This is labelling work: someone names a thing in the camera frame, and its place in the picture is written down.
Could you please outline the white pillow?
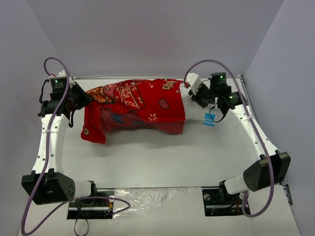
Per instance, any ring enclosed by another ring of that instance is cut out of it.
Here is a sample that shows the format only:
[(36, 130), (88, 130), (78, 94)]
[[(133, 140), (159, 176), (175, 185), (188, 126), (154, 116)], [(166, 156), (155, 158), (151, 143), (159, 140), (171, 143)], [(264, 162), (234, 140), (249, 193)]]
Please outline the white pillow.
[(210, 110), (210, 105), (202, 108), (198, 103), (193, 101), (189, 96), (189, 89), (185, 88), (183, 83), (180, 85), (180, 94), (184, 106), (186, 120), (203, 121), (205, 114)]

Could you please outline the red printed pillowcase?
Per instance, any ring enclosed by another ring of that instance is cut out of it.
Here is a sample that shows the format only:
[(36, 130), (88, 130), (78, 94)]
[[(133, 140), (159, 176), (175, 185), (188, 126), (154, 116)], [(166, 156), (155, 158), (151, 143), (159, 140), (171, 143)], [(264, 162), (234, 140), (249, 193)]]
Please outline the red printed pillowcase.
[(104, 144), (106, 133), (128, 128), (182, 134), (186, 116), (181, 85), (175, 79), (137, 79), (88, 90), (92, 102), (84, 107), (81, 139)]

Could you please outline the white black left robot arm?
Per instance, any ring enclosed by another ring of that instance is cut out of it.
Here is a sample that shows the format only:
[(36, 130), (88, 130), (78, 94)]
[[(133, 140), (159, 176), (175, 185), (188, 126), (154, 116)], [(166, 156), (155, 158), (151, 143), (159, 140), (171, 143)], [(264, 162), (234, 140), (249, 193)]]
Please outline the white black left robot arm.
[(37, 205), (71, 202), (81, 198), (89, 206), (99, 200), (92, 180), (74, 181), (63, 173), (63, 143), (73, 127), (75, 111), (91, 102), (83, 89), (66, 76), (51, 76), (50, 100), (41, 100), (41, 138), (31, 174), (22, 177), (22, 187)]

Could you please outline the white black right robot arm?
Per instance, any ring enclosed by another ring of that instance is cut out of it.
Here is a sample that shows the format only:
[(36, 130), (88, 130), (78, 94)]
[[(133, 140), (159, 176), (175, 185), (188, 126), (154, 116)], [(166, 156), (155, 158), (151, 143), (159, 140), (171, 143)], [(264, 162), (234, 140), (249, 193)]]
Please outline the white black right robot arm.
[(241, 192), (256, 192), (281, 184), (286, 176), (291, 158), (287, 152), (280, 152), (264, 134), (251, 113), (251, 109), (241, 91), (232, 91), (226, 82), (225, 73), (214, 73), (209, 77), (210, 85), (195, 73), (189, 73), (185, 86), (193, 101), (201, 107), (211, 104), (222, 113), (222, 118), (230, 121), (244, 139), (253, 158), (244, 172), (227, 179), (218, 191), (219, 199), (229, 203)]

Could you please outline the blue white pillow label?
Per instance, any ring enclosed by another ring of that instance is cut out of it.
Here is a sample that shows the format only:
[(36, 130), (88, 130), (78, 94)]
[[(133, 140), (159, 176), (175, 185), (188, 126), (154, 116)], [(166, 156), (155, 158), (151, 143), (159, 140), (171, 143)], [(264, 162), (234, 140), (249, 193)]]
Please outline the blue white pillow label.
[(206, 112), (204, 114), (203, 125), (211, 126), (211, 127), (215, 126), (215, 118), (216, 118), (215, 114)]

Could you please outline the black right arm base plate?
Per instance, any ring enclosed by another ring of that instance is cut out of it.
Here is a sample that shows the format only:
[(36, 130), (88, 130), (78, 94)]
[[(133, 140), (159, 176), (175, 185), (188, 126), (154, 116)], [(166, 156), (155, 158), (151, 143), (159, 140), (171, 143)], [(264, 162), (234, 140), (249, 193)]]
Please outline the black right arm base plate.
[(239, 195), (224, 196), (218, 187), (202, 188), (204, 213), (206, 217), (244, 215)]

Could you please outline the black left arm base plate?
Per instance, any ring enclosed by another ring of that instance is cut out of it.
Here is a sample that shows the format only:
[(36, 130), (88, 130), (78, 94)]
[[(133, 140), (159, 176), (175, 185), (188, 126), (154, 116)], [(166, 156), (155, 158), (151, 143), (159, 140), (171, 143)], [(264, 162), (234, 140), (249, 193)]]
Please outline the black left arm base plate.
[(92, 199), (69, 203), (67, 209), (67, 220), (86, 219), (112, 219), (113, 200)]

